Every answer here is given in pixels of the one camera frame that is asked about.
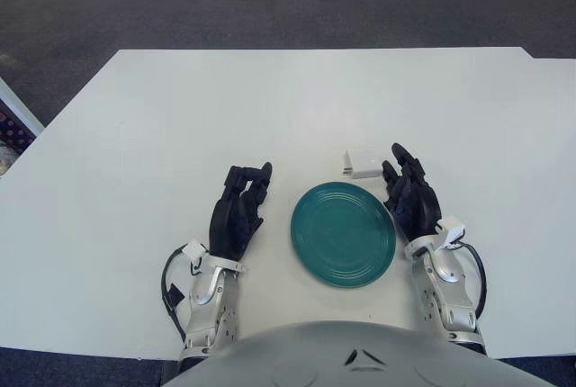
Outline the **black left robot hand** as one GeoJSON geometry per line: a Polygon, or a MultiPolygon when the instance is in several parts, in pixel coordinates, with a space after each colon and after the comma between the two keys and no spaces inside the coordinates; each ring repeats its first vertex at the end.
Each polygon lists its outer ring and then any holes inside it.
{"type": "Polygon", "coordinates": [[[216,202],[209,228],[210,254],[239,261],[250,240],[264,220],[258,208],[264,202],[273,166],[265,162],[260,168],[232,166],[224,191],[216,202]]]}

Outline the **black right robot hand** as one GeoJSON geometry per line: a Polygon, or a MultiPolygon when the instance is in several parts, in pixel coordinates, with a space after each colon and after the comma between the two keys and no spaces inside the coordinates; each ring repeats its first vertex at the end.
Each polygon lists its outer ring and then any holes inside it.
{"type": "Polygon", "coordinates": [[[435,234],[442,214],[436,193],[425,179],[422,165],[399,143],[392,144],[391,152],[400,166],[400,173],[396,172],[390,161],[382,162],[382,177],[389,195],[384,206],[407,241],[435,234]]]}

